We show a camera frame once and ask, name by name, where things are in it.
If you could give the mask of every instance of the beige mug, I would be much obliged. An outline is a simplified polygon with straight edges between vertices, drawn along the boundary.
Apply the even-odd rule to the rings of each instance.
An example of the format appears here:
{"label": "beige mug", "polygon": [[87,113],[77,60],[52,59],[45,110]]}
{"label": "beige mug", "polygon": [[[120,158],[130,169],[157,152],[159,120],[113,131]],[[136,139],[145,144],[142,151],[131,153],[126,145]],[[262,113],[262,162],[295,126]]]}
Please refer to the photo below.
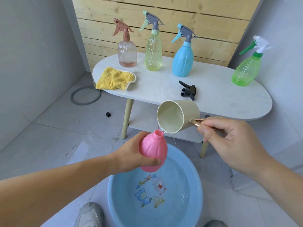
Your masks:
{"label": "beige mug", "polygon": [[167,100],[157,110],[158,124],[167,133],[177,133],[190,126],[198,127],[205,119],[199,118],[197,104],[188,99]]}

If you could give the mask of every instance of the blue basin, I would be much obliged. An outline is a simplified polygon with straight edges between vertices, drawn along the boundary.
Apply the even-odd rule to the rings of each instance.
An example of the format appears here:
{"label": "blue basin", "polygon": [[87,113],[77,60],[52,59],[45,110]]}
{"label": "blue basin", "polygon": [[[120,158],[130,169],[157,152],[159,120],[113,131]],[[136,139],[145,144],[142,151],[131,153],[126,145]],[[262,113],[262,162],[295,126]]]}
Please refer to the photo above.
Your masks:
{"label": "blue basin", "polygon": [[192,227],[199,220],[202,201],[196,168],[170,144],[158,171],[137,168],[112,175],[108,182],[109,210],[118,227]]}

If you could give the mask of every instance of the white table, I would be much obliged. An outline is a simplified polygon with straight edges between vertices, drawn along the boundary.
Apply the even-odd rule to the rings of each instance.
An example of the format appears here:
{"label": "white table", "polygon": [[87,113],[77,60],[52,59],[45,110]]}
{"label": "white table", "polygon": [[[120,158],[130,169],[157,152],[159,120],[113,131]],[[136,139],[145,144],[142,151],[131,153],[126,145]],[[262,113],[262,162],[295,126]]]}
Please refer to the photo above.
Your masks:
{"label": "white table", "polygon": [[[265,116],[272,107],[269,93],[258,82],[253,81],[246,87],[239,87],[232,83],[233,69],[194,62],[187,77],[177,77],[172,74],[171,57],[162,57],[162,67],[158,71],[149,71],[144,65],[145,53],[138,53],[138,64],[132,68],[125,68],[119,64],[118,55],[107,57],[94,67],[93,79],[98,82],[103,71],[113,68],[134,71],[137,81],[128,91],[121,89],[104,90],[110,94],[127,98],[122,139],[126,138],[127,127],[153,132],[158,128],[157,108],[163,101],[176,99],[190,99],[181,96],[182,85],[179,80],[195,85],[197,94],[195,103],[201,116],[223,116],[233,119],[254,120]],[[195,127],[187,128],[175,134],[165,133],[167,136],[200,143],[203,136],[196,132]]]}

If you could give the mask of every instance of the hand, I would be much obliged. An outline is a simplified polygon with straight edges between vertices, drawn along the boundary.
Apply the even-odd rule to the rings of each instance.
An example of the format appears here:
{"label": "hand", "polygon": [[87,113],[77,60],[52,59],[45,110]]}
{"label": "hand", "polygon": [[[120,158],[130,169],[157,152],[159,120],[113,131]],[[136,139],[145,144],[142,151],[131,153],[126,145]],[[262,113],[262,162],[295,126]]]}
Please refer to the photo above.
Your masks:
{"label": "hand", "polygon": [[148,134],[149,132],[141,131],[112,153],[117,160],[120,172],[128,172],[139,166],[157,166],[161,164],[160,159],[148,158],[140,154],[139,143]]}
{"label": "hand", "polygon": [[[210,127],[224,130],[227,136],[220,137]],[[249,177],[261,173],[272,159],[247,122],[209,117],[197,130],[204,135],[204,140],[213,145],[231,168]]]}

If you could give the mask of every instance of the gray sneaker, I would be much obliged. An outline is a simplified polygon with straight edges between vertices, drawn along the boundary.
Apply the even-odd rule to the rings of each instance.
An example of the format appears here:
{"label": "gray sneaker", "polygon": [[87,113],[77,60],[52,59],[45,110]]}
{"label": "gray sneaker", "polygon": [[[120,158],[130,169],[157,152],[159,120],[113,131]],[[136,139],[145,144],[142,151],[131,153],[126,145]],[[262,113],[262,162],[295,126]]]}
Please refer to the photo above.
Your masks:
{"label": "gray sneaker", "polygon": [[204,227],[228,227],[223,221],[211,220],[207,222]]}
{"label": "gray sneaker", "polygon": [[104,227],[104,214],[95,202],[86,203],[79,211],[74,227]]}

